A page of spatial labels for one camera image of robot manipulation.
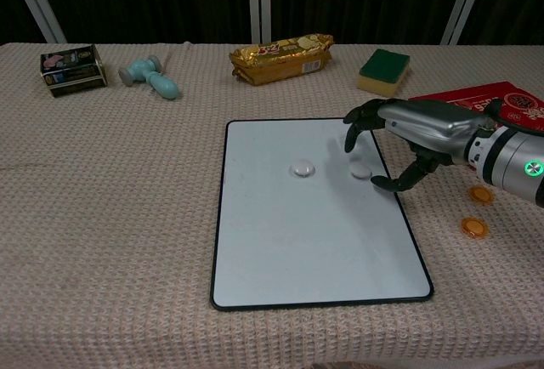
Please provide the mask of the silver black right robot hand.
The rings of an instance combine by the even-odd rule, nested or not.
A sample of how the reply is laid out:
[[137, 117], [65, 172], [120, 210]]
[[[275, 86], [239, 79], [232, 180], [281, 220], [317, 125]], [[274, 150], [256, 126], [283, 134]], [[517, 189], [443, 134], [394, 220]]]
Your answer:
[[386, 129], [416, 154], [398, 178], [371, 178], [375, 186], [390, 192], [413, 188], [440, 165], [467, 165], [474, 139], [488, 137], [497, 129], [496, 122], [482, 112], [432, 99], [370, 99], [353, 108], [343, 122], [349, 125], [344, 142], [347, 153], [362, 132]]

